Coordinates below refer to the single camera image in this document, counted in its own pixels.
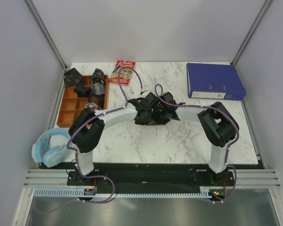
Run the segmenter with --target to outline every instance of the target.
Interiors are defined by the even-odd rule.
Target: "wooden tray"
[[[85,80],[84,87],[90,87],[89,80],[91,75],[83,76]],[[58,113],[58,122],[57,125],[61,128],[69,128],[76,120],[77,116],[85,108],[85,105],[88,103],[87,97],[78,97],[76,92],[74,92],[75,87],[68,87],[64,89],[64,94],[62,97],[62,104],[60,111]],[[109,78],[106,75],[106,87],[104,95],[104,107],[107,109],[108,105],[108,90],[109,90]]]

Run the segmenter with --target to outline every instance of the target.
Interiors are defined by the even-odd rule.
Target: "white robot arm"
[[[175,102],[169,92],[160,97],[164,100],[171,100],[172,103]],[[212,106],[223,111],[234,121],[220,102],[216,102]],[[83,128],[73,139],[73,143],[80,150],[78,162],[84,175],[89,174],[94,169],[92,151],[99,143],[103,130],[124,121],[135,121],[135,124],[147,126],[165,125],[170,120],[199,122],[202,124],[208,140],[212,143],[209,167],[216,174],[226,169],[227,144],[235,138],[236,132],[233,125],[218,112],[211,109],[168,106],[152,93],[149,93],[145,98],[129,100],[129,104],[123,110],[106,114],[107,111],[111,110],[93,112],[90,108],[85,108],[69,129],[69,134],[73,135],[88,119],[103,114],[90,122],[92,126],[89,129]]]

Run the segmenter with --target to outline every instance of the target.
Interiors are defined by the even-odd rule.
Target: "gray wall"
[[[12,223],[61,76],[23,1],[0,0],[0,226]]]
[[[283,0],[273,2],[237,68],[263,160],[283,187]]]
[[[67,64],[231,61],[264,0],[33,0]]]

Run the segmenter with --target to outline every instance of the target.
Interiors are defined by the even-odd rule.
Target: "white marble surface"
[[[95,68],[111,75],[115,63],[73,63],[82,75],[91,75]],[[145,90],[154,91],[160,83],[164,92],[169,91],[174,99],[189,104],[209,105],[215,100],[191,99],[187,96],[186,62],[137,63],[136,71],[141,76]],[[130,98],[140,97],[140,84],[133,76],[124,90]],[[239,101],[223,101],[224,106],[240,126],[240,139],[231,146],[228,162],[232,164],[257,164],[257,157],[250,138],[249,129]],[[110,84],[108,107],[124,103],[118,85]],[[62,144],[66,139],[54,136],[51,146]],[[171,121],[165,126],[139,126],[128,121],[103,131],[99,145],[93,150],[94,162],[133,163],[208,163],[211,143],[200,123]]]

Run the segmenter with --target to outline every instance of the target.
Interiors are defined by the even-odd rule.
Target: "purple cable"
[[[122,68],[118,71],[118,75],[117,75],[118,85],[119,85],[119,87],[120,87],[120,89],[121,89],[121,91],[122,91],[122,93],[123,93],[123,95],[124,95],[124,97],[125,97],[125,105],[124,105],[124,106],[127,107],[127,105],[128,105],[128,98],[127,98],[126,93],[124,92],[124,90],[123,90],[123,88],[122,88],[122,85],[121,85],[120,79],[119,79],[119,78],[120,78],[120,73],[121,73],[121,71],[122,71],[123,69],[125,69],[125,68],[129,68],[129,69],[131,69],[131,70],[133,70],[133,71],[135,72],[135,74],[137,75],[137,77],[138,77],[139,80],[140,80],[141,89],[142,89],[142,80],[141,80],[139,74],[138,74],[133,68],[131,68],[131,67],[122,67]],[[116,111],[119,111],[119,110],[123,110],[123,109],[124,109],[124,107],[122,106],[122,107],[119,107],[119,108],[116,108],[116,109],[107,111],[106,114],[109,114],[109,113],[112,113],[112,112],[116,112]],[[114,186],[113,181],[112,181],[109,177],[100,176],[100,175],[99,175],[99,176],[85,176],[85,175],[82,173],[81,168],[80,168],[80,166],[79,166],[79,164],[78,164],[78,163],[79,163],[79,161],[78,161],[78,150],[77,150],[76,148],[70,147],[70,143],[71,143],[71,141],[75,138],[75,136],[76,136],[89,122],[91,122],[91,121],[93,121],[93,120],[95,120],[95,119],[97,119],[97,118],[99,118],[99,117],[101,117],[101,116],[103,116],[103,115],[104,115],[103,113],[100,113],[100,114],[98,114],[98,115],[95,115],[95,116],[92,117],[91,119],[87,120],[85,123],[83,123],[83,124],[76,130],[76,132],[74,132],[74,134],[71,136],[71,138],[70,138],[69,141],[67,142],[67,148],[75,151],[75,161],[77,162],[77,169],[78,169],[78,171],[79,171],[81,177],[83,177],[83,178],[88,178],[88,179],[91,179],[91,178],[105,178],[105,179],[109,180],[109,181],[111,182],[111,184],[112,184],[112,192],[111,192],[111,195],[110,195],[107,199],[104,199],[104,200],[102,200],[102,201],[85,201],[85,202],[89,202],[89,203],[105,203],[105,202],[108,202],[108,201],[112,198],[112,196],[114,195],[115,186]]]
[[[155,85],[155,93],[156,93],[156,96],[160,99],[161,102],[165,103],[166,105],[170,105],[170,106],[173,106],[173,107],[197,107],[197,108],[205,108],[205,109],[213,109],[215,110],[216,112],[219,112],[221,113],[234,127],[235,131],[236,131],[236,139],[233,140],[231,143],[228,144],[228,146],[226,147],[226,153],[225,153],[225,163],[227,163],[227,156],[228,156],[228,152],[229,152],[229,147],[232,146],[234,143],[236,143],[239,139],[239,130],[238,130],[238,127],[236,126],[236,124],[234,123],[234,121],[227,115],[225,114],[223,111],[219,110],[218,108],[215,108],[215,107],[212,107],[212,106],[200,106],[200,105],[174,105],[174,104],[171,104],[167,101],[164,101],[158,94],[157,92],[157,86],[160,86],[161,87],[161,92],[163,92],[163,88],[162,88],[162,85],[160,84],[156,84]]]
[[[232,168],[234,170],[234,175],[235,175],[235,181],[234,181],[234,185],[233,185],[233,188],[231,189],[230,193],[228,194],[227,197],[225,197],[222,201],[225,201],[227,200],[228,198],[230,198],[230,196],[232,195],[235,187],[236,187],[236,184],[237,184],[237,171],[236,171],[236,168],[233,166],[233,165],[228,165],[227,167],[229,168]]]

